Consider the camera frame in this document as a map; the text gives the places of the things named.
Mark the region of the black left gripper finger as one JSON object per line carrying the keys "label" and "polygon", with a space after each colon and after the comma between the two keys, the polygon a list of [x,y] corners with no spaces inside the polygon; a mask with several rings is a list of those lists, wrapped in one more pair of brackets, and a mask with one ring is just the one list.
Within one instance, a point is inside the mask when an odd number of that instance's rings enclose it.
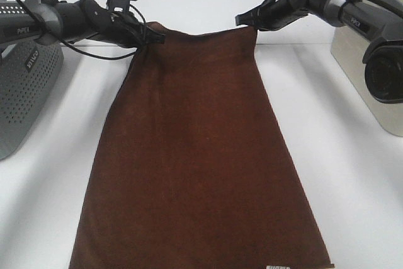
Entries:
{"label": "black left gripper finger", "polygon": [[147,25],[140,26],[140,38],[143,44],[163,44],[165,42],[165,37],[165,34],[159,33]]}

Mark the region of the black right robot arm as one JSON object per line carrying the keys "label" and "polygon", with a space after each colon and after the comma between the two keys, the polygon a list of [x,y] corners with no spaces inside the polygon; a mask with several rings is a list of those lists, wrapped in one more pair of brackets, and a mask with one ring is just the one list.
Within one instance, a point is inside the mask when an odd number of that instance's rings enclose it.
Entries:
{"label": "black right robot arm", "polygon": [[347,26],[368,41],[362,62],[370,94],[381,103],[402,103],[402,11],[384,1],[264,0],[237,23],[277,31],[308,14]]}

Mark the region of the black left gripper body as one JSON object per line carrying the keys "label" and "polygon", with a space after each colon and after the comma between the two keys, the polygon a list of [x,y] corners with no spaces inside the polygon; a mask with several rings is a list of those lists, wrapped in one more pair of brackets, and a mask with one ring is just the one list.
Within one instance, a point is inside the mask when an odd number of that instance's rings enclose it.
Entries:
{"label": "black left gripper body", "polygon": [[144,24],[136,17],[122,12],[110,13],[106,30],[109,41],[120,47],[142,47],[146,44]]}

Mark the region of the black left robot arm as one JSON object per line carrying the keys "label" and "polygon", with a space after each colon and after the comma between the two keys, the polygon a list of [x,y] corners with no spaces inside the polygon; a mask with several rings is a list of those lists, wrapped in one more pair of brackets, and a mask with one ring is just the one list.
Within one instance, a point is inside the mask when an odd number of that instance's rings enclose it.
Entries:
{"label": "black left robot arm", "polygon": [[132,12],[109,11],[95,0],[76,3],[3,4],[1,9],[1,48],[20,42],[40,45],[55,42],[76,43],[94,40],[124,49],[164,43],[167,28],[159,23],[142,23]]}

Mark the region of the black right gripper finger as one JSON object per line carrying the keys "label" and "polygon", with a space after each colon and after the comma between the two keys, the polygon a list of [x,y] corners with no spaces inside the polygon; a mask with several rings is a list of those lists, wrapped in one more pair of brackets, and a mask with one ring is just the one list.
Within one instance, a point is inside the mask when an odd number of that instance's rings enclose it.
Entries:
{"label": "black right gripper finger", "polygon": [[261,20],[258,16],[258,9],[251,9],[235,17],[236,26],[246,25],[254,28],[261,28]]}

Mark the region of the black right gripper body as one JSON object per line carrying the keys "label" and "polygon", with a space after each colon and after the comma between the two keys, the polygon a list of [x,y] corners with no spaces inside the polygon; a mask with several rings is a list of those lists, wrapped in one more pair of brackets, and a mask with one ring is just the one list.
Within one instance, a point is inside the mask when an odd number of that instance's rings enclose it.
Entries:
{"label": "black right gripper body", "polygon": [[258,8],[258,29],[278,31],[308,13],[304,8],[293,8],[288,0],[265,0]]}

